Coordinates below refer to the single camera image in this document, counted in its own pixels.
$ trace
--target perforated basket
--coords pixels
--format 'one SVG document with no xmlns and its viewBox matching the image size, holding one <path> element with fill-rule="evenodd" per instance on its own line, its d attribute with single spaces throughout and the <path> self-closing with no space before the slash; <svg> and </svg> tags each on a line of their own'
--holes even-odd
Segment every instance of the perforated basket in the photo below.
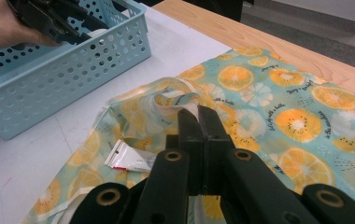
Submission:
<svg viewBox="0 0 355 224">
<path fill-rule="evenodd" d="M 145 7 L 132 0 L 80 5 L 110 28 L 78 46 L 0 50 L 1 137 L 27 130 L 151 55 Z M 80 21 L 69 22 L 90 32 Z"/>
</svg>

